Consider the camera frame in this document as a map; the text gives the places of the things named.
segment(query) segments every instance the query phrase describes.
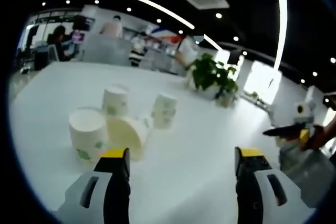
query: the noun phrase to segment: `white table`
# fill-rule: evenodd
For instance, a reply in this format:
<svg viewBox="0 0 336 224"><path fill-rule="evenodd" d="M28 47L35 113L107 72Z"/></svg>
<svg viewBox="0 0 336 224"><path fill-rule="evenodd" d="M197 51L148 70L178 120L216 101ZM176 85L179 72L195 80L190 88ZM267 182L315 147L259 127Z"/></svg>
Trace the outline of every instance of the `white table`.
<svg viewBox="0 0 336 224"><path fill-rule="evenodd" d="M142 69L84 62L55 62L41 71L10 108L14 145L27 179L50 210L82 174L72 152L68 115L101 106L111 83L126 85L130 116L149 112L159 92L178 97L174 126L155 131L144 155L131 163L130 223L229 223L237 221L234 147L255 146L277 162L274 141L261 135L267 114L239 100L218 108L183 88L183 79Z"/></svg>

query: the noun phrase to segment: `ceiling light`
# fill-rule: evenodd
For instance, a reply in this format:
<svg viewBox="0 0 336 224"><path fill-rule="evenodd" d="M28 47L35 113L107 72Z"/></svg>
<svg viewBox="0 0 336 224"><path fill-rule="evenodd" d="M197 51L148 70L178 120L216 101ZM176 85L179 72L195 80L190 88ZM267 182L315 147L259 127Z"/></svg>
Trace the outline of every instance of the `ceiling light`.
<svg viewBox="0 0 336 224"><path fill-rule="evenodd" d="M279 15L280 15L280 25L279 25L279 41L278 49L274 62L274 69L278 70L280 67L280 62L282 58L283 48L285 47L286 40L286 30L287 30L287 0L279 0Z"/></svg>
<svg viewBox="0 0 336 224"><path fill-rule="evenodd" d="M145 4L148 4L166 14L168 14L169 16L175 18L176 20L180 21L182 24L186 25L187 27L189 27L190 29L195 29L195 26L193 24L191 24L190 22L186 21L184 18L182 18L181 16L177 15L176 13L172 12L171 10L168 10L167 8L164 8L161 5L158 5L157 3L154 3L150 0L138 0L141 1ZM218 51L222 51L223 49L215 42L213 41L210 37L208 37L206 34L204 34L204 39L206 41L208 41L214 48L216 48Z"/></svg>

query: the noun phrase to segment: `black ceiling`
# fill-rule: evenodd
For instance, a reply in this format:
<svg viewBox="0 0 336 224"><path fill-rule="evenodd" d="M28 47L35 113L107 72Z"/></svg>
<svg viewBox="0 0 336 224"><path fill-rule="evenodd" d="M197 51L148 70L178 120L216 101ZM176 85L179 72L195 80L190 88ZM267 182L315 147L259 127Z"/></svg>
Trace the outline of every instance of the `black ceiling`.
<svg viewBox="0 0 336 224"><path fill-rule="evenodd" d="M34 11L59 7L79 7L94 4L95 0L31 0ZM136 0L99 0L99 6L126 13L131 7L130 15L155 23L162 19L161 26L177 32L187 30L182 23L167 14ZM185 0L151 0L175 12L195 25L221 44L243 46L248 51L247 58L258 59L272 64L275 58L279 36L278 0L227 0L229 9L197 10ZM286 43L280 70L295 82L306 79L306 85L315 84L323 92L336 90L336 64L330 62L336 57L333 45L336 43L336 13L322 0L287 0L288 25ZM215 14L223 14L217 19ZM202 42L203 47L212 47Z"/></svg>

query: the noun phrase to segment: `paper cup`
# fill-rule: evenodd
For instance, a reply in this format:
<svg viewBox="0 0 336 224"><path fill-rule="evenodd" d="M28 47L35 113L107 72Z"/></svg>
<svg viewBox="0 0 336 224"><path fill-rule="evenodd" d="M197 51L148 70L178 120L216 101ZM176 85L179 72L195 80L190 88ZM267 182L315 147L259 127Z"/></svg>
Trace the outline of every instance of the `paper cup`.
<svg viewBox="0 0 336 224"><path fill-rule="evenodd" d="M79 108L70 114L69 129L78 161L96 164L108 141L104 115L95 108Z"/></svg>
<svg viewBox="0 0 336 224"><path fill-rule="evenodd" d="M110 147L129 148L131 159L140 159L150 125L136 119L107 116L107 130Z"/></svg>
<svg viewBox="0 0 336 224"><path fill-rule="evenodd" d="M104 90L102 110L105 115L125 116L128 113L129 90L122 85L111 85Z"/></svg>
<svg viewBox="0 0 336 224"><path fill-rule="evenodd" d="M152 110L153 126L156 129L169 129L176 114L177 99L160 93Z"/></svg>

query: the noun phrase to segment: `shirt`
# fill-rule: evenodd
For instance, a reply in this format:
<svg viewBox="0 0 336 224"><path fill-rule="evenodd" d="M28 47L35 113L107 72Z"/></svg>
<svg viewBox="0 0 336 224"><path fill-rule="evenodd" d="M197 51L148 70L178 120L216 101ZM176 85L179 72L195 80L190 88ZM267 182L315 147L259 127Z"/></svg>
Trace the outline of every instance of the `shirt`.
<svg viewBox="0 0 336 224"><path fill-rule="evenodd" d="M121 38L122 24L117 20L114 20L110 23L105 23L100 33L111 37Z"/></svg>
<svg viewBox="0 0 336 224"><path fill-rule="evenodd" d="M185 38L177 50L182 54L182 58L187 66L197 59L198 46L190 38ZM177 73L179 76L186 75L185 67L176 60L173 60L171 72Z"/></svg>

